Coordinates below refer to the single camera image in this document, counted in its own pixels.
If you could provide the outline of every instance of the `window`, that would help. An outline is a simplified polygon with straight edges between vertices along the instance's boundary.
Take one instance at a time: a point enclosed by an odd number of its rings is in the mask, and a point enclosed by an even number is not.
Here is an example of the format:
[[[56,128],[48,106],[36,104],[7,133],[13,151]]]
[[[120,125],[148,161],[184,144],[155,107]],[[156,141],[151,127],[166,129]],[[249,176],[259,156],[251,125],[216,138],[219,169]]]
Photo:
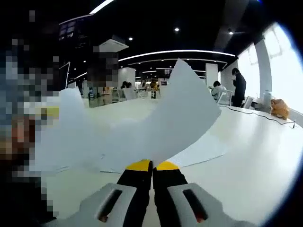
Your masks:
[[[260,72],[255,45],[250,45],[239,55],[239,70],[246,80],[245,96],[259,97]]]
[[[221,72],[218,72],[218,81],[221,83]]]
[[[290,108],[303,113],[300,95],[303,71],[299,54],[292,47],[286,32],[278,24],[271,26],[264,33],[264,37],[270,60],[272,95],[283,99]]]

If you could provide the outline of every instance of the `pixelated area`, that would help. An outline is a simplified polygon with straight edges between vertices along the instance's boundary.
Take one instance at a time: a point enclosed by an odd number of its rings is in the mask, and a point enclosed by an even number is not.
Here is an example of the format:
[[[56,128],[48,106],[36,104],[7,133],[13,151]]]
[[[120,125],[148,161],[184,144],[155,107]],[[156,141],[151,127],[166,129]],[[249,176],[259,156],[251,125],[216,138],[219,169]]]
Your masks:
[[[94,52],[89,61],[87,73],[89,87],[117,87],[118,54]]]
[[[1,217],[4,226],[5,220],[10,226],[38,226],[57,215],[41,175],[29,165],[37,135],[58,116],[52,104],[58,96],[58,22],[32,2],[11,3],[13,10],[3,8],[7,37],[0,64]]]

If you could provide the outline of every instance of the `table surface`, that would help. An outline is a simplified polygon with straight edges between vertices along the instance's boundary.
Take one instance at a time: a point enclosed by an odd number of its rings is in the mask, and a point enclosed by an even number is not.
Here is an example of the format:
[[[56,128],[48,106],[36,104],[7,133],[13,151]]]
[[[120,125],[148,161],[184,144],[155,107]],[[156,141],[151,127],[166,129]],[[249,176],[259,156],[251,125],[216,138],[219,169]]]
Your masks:
[[[156,104],[157,100],[136,99],[88,111],[96,124],[107,130],[124,118],[143,119]],[[264,112],[230,108],[275,119]],[[292,124],[280,125],[226,107],[221,109],[221,116],[209,131],[229,148],[229,152],[183,167],[181,172],[189,183],[197,183],[220,200],[224,212],[232,218],[261,224],[278,208],[293,186],[303,152],[303,129],[300,126],[292,129]],[[73,168],[43,179],[54,212],[58,212],[58,218],[66,218],[79,210],[83,199],[109,182],[116,183],[119,177],[120,174],[91,173]],[[144,227],[160,226],[153,198],[151,189]]]

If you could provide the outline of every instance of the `curved light strip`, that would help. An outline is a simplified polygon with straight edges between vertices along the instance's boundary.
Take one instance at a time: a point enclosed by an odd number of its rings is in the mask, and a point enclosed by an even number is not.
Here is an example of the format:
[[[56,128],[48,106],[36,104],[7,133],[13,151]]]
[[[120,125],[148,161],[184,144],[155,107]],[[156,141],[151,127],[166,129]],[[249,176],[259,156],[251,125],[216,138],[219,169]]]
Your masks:
[[[145,72],[142,72],[142,73],[148,73],[148,72],[156,72],[156,70],[154,70],[154,71],[145,71]]]
[[[88,14],[88,15],[84,15],[84,16],[80,16],[80,17],[75,17],[75,18],[72,18],[72,19],[68,19],[68,20],[66,20],[66,21],[61,22],[59,25],[64,24],[64,23],[69,22],[69,21],[72,21],[72,20],[76,20],[76,19],[80,19],[80,18],[84,18],[84,17],[90,17],[90,16],[92,16],[92,15],[91,15],[91,14]]]
[[[96,8],[93,9],[89,14],[97,13],[99,10],[103,9],[105,6],[107,6],[109,3],[113,2],[114,0],[105,0],[100,5],[98,5]]]
[[[156,60],[149,60],[149,61],[141,61],[140,63],[146,63],[146,62],[152,62],[152,61],[173,61],[173,60],[179,60],[179,59],[182,59],[182,60],[186,60],[188,61],[189,60],[193,60],[193,61],[212,61],[212,62],[220,62],[220,63],[224,63],[224,64],[227,64],[227,62],[225,61],[218,61],[218,60],[211,60],[211,59],[200,59],[200,58],[167,58],[167,59],[156,59]],[[135,65],[135,64],[139,64],[139,62],[135,62],[135,63],[131,63],[131,64],[128,64],[128,65]]]
[[[128,57],[128,58],[123,58],[123,59],[120,59],[119,61],[125,61],[125,60],[128,60],[128,59],[132,59],[132,58],[138,58],[138,57],[143,57],[143,56],[152,55],[152,54],[159,54],[159,53],[176,53],[176,52],[217,53],[217,54],[222,54],[222,55],[228,55],[228,56],[235,57],[235,55],[234,55],[234,54],[231,54],[231,53],[223,53],[223,52],[217,52],[217,51],[202,51],[202,50],[173,50],[173,51],[157,51],[157,52],[151,52],[151,53],[143,53],[143,54],[139,54],[139,55],[131,56],[131,57]]]
[[[173,70],[172,68],[156,68],[157,70]],[[194,70],[194,72],[206,72],[203,70]]]

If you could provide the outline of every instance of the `person in white shirt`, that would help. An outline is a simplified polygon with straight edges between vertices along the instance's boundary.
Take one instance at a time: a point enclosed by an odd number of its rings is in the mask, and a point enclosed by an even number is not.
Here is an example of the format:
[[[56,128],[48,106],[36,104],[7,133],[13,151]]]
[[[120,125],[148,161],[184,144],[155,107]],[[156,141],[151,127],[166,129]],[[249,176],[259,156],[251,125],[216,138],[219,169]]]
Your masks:
[[[215,81],[214,88],[212,90],[212,96],[214,97],[214,100],[217,101],[223,91],[226,91],[226,88],[222,84],[220,84],[219,81]]]

